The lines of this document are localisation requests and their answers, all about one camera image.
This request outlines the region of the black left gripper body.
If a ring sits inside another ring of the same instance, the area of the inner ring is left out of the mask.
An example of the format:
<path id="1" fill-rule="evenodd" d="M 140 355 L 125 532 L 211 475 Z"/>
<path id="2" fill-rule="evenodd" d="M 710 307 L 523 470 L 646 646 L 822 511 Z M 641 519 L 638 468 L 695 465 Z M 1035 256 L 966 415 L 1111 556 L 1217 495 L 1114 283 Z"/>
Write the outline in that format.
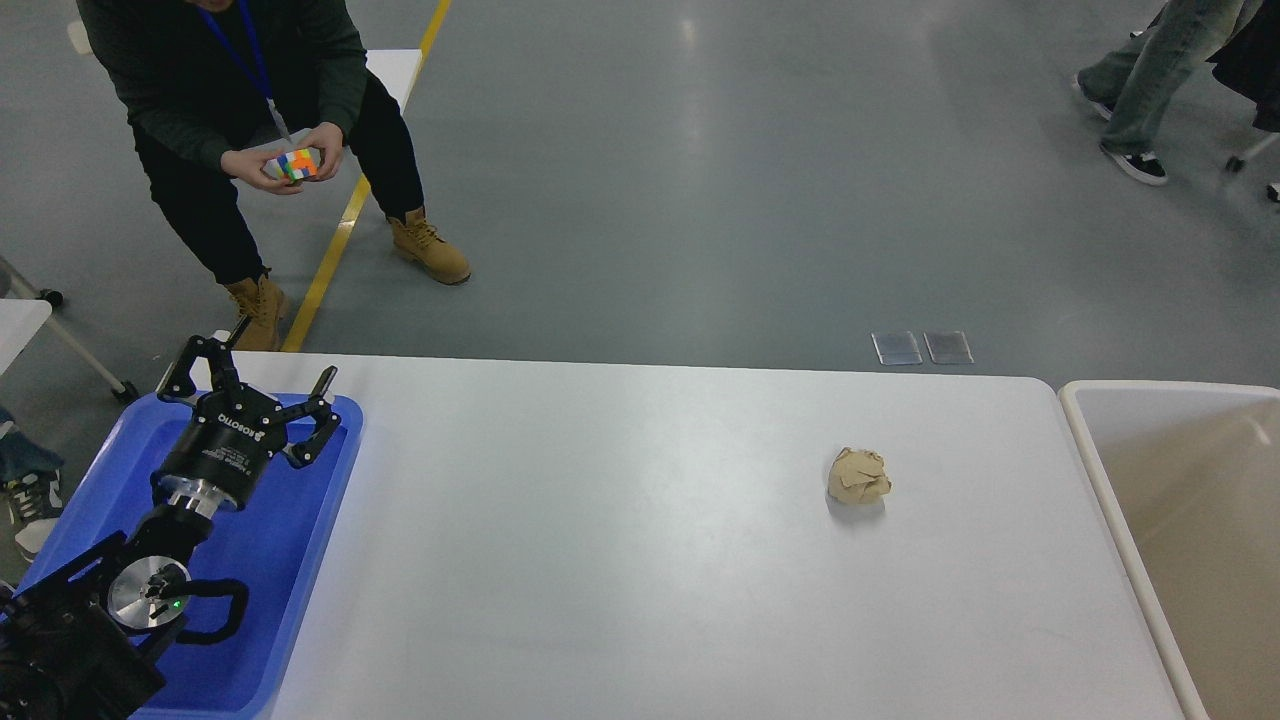
<path id="1" fill-rule="evenodd" d="M 204 495 L 219 510 L 244 510 L 268 464 L 285 446 L 282 411 L 278 397 L 248 386 L 200 396 L 189 424 L 152 473 L 154 501 Z"/>

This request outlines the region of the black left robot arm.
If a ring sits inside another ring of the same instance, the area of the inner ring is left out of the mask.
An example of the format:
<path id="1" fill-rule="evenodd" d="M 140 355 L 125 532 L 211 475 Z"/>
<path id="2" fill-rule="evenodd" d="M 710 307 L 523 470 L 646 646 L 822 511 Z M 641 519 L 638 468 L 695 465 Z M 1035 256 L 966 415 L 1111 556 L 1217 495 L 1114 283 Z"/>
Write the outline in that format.
<path id="1" fill-rule="evenodd" d="M 192 418 L 148 478 L 152 509 L 49 573 L 3 607 L 5 719 L 125 719 L 166 684 L 175 644 L 230 639 L 251 589 L 238 578 L 197 578 L 192 557 L 214 516 L 250 502 L 270 461 L 296 469 L 321 455 L 340 425 L 328 366 L 311 393 L 285 405 L 246 384 L 230 350 L 193 337 L 157 400 Z"/>

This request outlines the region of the person's right hand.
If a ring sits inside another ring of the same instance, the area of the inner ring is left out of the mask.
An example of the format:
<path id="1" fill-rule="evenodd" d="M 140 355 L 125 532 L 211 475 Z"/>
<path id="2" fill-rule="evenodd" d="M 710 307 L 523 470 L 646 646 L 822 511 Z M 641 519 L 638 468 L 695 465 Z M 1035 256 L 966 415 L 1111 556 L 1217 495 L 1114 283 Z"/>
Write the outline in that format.
<path id="1" fill-rule="evenodd" d="M 219 164 L 221 172 L 238 181 L 243 181 L 250 187 L 276 196 L 291 196 L 303 192 L 300 182 L 287 177 L 275 178 L 269 176 L 264 168 L 270 161 L 280 156 L 275 149 L 243 149 L 228 150 L 221 154 Z"/>

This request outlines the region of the person's left hand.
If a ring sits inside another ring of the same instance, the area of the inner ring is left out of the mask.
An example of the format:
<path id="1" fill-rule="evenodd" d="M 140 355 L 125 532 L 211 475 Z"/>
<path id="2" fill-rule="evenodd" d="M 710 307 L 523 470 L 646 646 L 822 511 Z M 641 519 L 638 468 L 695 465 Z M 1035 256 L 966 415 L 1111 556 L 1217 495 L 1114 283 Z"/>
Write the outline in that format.
<path id="1" fill-rule="evenodd" d="M 314 176 L 307 182 L 324 182 L 332 179 L 343 163 L 346 143 L 344 135 L 339 126 L 332 122 L 317 123 L 303 138 L 296 142 L 297 149 L 307 149 L 319 155 L 320 163 Z"/>

